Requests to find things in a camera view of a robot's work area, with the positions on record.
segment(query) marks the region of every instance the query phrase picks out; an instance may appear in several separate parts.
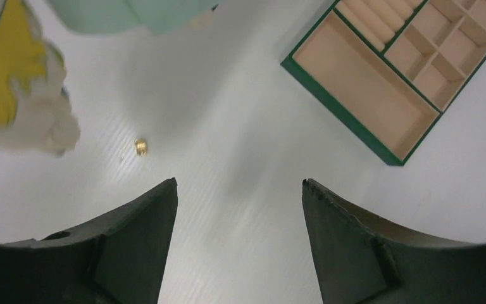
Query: small brass nut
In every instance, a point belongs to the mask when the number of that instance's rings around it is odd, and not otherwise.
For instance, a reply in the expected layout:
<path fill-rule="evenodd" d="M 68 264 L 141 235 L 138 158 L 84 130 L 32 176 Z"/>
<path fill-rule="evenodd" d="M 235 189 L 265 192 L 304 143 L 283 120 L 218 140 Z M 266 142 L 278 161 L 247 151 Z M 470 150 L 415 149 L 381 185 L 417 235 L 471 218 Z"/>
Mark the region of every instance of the small brass nut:
<path fill-rule="evenodd" d="M 144 139 L 138 139 L 135 141 L 135 150 L 137 150 L 137 155 L 142 156 L 148 152 L 148 145 Z"/>

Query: white corrugated surface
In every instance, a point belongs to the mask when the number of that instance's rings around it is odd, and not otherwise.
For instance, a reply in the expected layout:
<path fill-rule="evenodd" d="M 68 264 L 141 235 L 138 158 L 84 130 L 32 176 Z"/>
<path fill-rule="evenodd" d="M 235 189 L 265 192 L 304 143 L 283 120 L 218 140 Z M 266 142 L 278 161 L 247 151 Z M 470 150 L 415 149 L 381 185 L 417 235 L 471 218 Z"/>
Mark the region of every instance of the white corrugated surface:
<path fill-rule="evenodd" d="M 204 30 L 67 32 L 83 136 L 55 160 L 0 153 L 0 242 L 44 236 L 176 177 L 160 303 L 321 303 L 301 207 L 312 177 L 400 224 L 486 241 L 486 64 L 405 168 L 387 168 L 279 65 L 321 0 L 229 0 Z M 149 154 L 134 155 L 145 137 Z"/>

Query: green jewelry box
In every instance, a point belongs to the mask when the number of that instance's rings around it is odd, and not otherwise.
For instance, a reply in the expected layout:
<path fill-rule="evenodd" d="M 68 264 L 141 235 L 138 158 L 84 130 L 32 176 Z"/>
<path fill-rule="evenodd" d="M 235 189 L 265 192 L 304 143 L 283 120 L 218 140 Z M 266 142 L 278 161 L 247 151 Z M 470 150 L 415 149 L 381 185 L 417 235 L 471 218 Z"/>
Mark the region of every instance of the green jewelry box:
<path fill-rule="evenodd" d="M 282 66 L 403 166 L 486 59 L 486 0 L 335 0 Z"/>

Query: box compartment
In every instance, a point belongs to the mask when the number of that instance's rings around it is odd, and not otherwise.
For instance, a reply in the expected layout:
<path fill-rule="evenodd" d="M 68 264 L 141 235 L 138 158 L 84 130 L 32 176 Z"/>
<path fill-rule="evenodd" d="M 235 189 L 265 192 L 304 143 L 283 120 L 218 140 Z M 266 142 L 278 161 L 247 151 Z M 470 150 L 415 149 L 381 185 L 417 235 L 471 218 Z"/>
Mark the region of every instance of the box compartment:
<path fill-rule="evenodd" d="M 335 12 L 293 59 L 400 160 L 439 115 Z"/>
<path fill-rule="evenodd" d="M 470 75 L 486 55 L 486 31 L 467 16 L 439 52 L 462 73 Z"/>
<path fill-rule="evenodd" d="M 436 52 L 437 46 L 416 27 L 409 25 L 385 57 L 410 81 L 414 81 L 435 58 Z"/>
<path fill-rule="evenodd" d="M 412 22 L 428 40 L 440 46 L 454 30 L 464 14 L 464 9 L 451 0 L 430 0 Z"/>
<path fill-rule="evenodd" d="M 444 111 L 459 91 L 465 75 L 441 54 L 425 67 L 414 85 L 441 111 Z"/>

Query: mint green cloth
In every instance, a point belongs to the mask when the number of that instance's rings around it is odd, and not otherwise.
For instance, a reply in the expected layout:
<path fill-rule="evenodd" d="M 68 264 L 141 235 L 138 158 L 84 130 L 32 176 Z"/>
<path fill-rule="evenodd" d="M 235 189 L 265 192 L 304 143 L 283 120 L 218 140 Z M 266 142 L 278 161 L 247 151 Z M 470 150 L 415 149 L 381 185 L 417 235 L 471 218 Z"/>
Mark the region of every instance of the mint green cloth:
<path fill-rule="evenodd" d="M 114 34 L 141 25 L 153 34 L 184 26 L 220 0 L 47 0 L 62 22 L 83 34 Z"/>

